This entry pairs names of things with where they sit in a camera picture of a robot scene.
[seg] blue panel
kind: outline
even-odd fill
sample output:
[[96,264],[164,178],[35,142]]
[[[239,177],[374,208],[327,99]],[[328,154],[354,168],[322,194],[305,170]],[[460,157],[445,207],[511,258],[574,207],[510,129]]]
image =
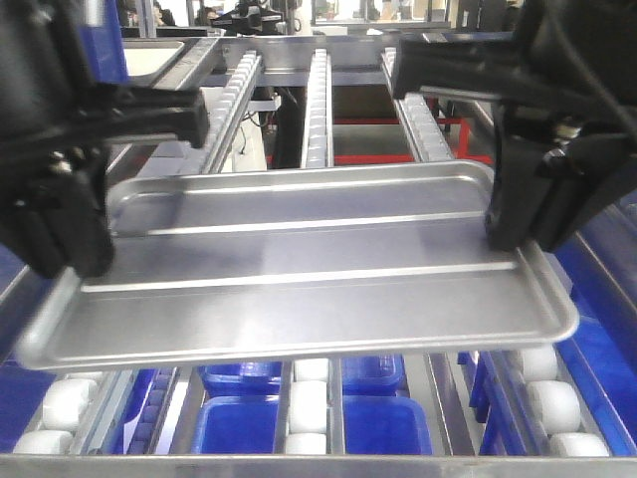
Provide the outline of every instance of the blue panel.
[[637,229],[616,206],[557,251],[574,287],[637,371]]
[[103,83],[126,83],[128,73],[115,0],[106,0],[105,4],[105,23],[99,27],[82,26],[80,36],[94,78]]
[[40,406],[55,376],[24,370],[8,361],[0,367],[0,452],[10,453]]

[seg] red metal bar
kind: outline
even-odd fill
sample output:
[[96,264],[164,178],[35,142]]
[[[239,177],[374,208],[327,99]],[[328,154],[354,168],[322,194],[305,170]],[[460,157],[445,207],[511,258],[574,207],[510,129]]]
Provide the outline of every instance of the red metal bar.
[[345,166],[352,164],[395,164],[400,162],[414,162],[411,154],[337,154],[334,164]]
[[334,124],[399,124],[397,118],[335,118]]

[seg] blue plastic crate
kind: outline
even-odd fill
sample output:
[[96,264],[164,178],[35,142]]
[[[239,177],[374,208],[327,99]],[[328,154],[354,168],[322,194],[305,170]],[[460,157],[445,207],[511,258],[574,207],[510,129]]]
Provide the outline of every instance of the blue plastic crate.
[[218,396],[201,411],[192,453],[272,453],[277,396]]
[[421,406],[402,396],[345,396],[345,449],[365,455],[430,455]]
[[341,366],[345,395],[395,395],[405,374],[402,356],[344,358]]
[[247,361],[200,366],[210,396],[276,395],[281,386],[279,361]]

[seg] metal rail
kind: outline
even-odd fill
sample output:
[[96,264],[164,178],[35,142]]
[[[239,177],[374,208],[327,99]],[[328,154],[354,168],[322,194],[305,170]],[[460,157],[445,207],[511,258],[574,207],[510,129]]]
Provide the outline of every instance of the metal rail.
[[331,123],[331,64],[327,50],[316,50],[308,79],[301,168],[334,166]]
[[202,174],[221,171],[255,89],[260,68],[261,57],[257,52],[246,52],[223,89],[221,100],[208,115],[210,130],[203,148],[191,149],[186,157],[186,164],[193,161],[199,163],[199,172]]
[[[382,54],[382,70],[387,88],[391,91],[396,49],[389,47]],[[394,107],[405,128],[412,154],[416,162],[451,161],[454,155],[422,95],[409,93],[404,100],[394,100]]]

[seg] cable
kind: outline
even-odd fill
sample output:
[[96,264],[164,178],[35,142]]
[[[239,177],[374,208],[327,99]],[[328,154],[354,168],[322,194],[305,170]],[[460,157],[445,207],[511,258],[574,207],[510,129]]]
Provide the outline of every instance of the cable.
[[268,113],[266,114],[266,118],[265,118],[265,120],[263,121],[263,123],[260,123],[260,122],[254,121],[254,117],[255,117],[255,115],[258,115],[258,114],[259,114],[258,112],[252,112],[252,113],[249,113],[249,114],[247,114],[247,115],[245,115],[245,116],[244,116],[243,121],[245,121],[245,120],[250,120],[250,122],[251,122],[254,126],[257,126],[257,127],[266,127],[266,126],[268,125],[268,121],[270,120],[270,118],[269,118],[269,116],[270,116],[270,112],[268,112]]
[[572,44],[566,33],[561,29],[557,21],[555,4],[551,0],[544,0],[544,10],[550,22],[553,33],[560,46],[564,49],[566,58],[577,70],[579,75],[586,81],[592,92],[602,100],[613,112],[617,120],[624,126],[632,142],[637,145],[637,121],[628,113],[624,107],[615,99],[613,94],[604,86],[599,77],[592,71],[590,66],[581,57],[575,46]]
[[293,95],[292,93],[290,93],[290,90],[288,90],[288,88],[286,88],[286,87],[281,87],[281,88],[278,88],[278,90],[279,90],[281,93],[283,93],[283,94],[286,96],[286,98],[288,98],[288,100],[290,100],[292,103],[294,103],[294,104],[295,104],[295,106],[297,106],[297,107],[299,106],[299,102],[298,102],[298,101],[297,101],[297,99],[294,97],[294,95]]
[[239,126],[239,131],[241,132],[241,136],[243,137],[243,146],[241,146],[241,150],[239,154],[244,155],[246,153],[246,146],[248,145],[248,139],[246,138],[246,134],[243,131],[243,125]]

